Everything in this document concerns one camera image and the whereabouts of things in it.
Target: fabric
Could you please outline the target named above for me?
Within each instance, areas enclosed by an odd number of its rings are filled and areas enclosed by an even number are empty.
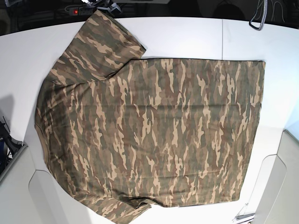
[[[144,47],[97,11],[42,84],[36,130],[73,198],[118,224],[150,208],[239,199],[265,63],[141,60]]]

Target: dark background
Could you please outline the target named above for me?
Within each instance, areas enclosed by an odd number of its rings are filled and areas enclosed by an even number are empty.
[[[149,3],[118,3],[122,13],[111,16],[114,18],[178,16],[250,21],[258,4],[258,0],[170,0],[168,4],[150,3],[152,1],[155,0],[149,0]],[[82,4],[81,0],[23,0],[7,7],[5,0],[0,0],[0,35],[85,21],[89,15],[70,16],[65,11],[65,7],[69,5]],[[258,10],[258,16],[262,13],[261,8]],[[268,0],[266,23],[299,28],[299,0]]]

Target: cable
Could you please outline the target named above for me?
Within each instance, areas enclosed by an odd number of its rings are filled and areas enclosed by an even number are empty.
[[[257,10],[259,10],[259,8],[262,6],[263,2],[261,2],[261,4],[258,6]],[[259,20],[262,16],[262,11],[263,9],[261,9],[260,15],[256,18],[256,20]]]
[[[81,6],[85,6],[85,4],[83,4],[83,5],[70,5],[70,6],[66,6],[66,7],[64,8],[64,10],[65,10],[66,12],[69,12],[69,11],[67,10],[67,8],[69,8],[69,7],[81,7]]]
[[[260,27],[255,27],[254,25],[252,25],[252,21],[255,19],[256,15],[257,15],[258,7],[256,9],[256,12],[255,12],[254,16],[252,17],[252,19],[249,22],[249,25],[253,29],[258,30],[258,31],[263,29],[263,25],[265,24],[266,17],[267,17],[267,8],[268,8],[268,0],[263,0],[263,16],[262,16]]]
[[[275,17],[274,17],[275,5],[276,5],[276,3],[278,3],[280,5],[280,7],[281,7],[282,21],[285,22],[285,19],[284,19],[284,8],[283,8],[282,4],[279,1],[276,1],[276,2],[273,3],[273,1],[271,0],[271,2],[272,2],[272,6],[273,6],[273,12],[272,12],[271,21],[275,21]]]

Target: power strip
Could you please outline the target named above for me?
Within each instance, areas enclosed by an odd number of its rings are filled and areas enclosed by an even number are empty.
[[[71,7],[69,8],[69,15],[92,15],[96,10],[95,7],[87,8],[87,7]]]

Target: white table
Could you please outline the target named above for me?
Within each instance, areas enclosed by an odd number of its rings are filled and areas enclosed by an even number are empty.
[[[153,206],[132,224],[179,224],[186,221],[228,224],[249,201],[246,212],[254,212],[274,162],[271,157],[265,160],[263,176],[256,183],[264,158],[277,153],[284,128],[292,126],[296,130],[299,127],[299,114],[295,113],[299,109],[299,30],[265,25],[258,32],[247,22],[204,18],[129,18],[118,21],[145,46],[144,58],[266,61],[260,124],[240,200],[186,208]],[[37,211],[45,224],[49,220],[70,224],[111,223],[73,200],[49,174],[43,172],[48,170],[33,127],[34,107],[41,83],[82,24],[64,24],[0,37],[0,109],[10,120],[11,135],[25,140],[35,169],[42,170],[35,172],[27,191],[33,198],[28,203],[34,202],[37,208],[32,208],[32,214]],[[255,183],[259,187],[253,193]],[[44,201],[37,202],[37,195]]]

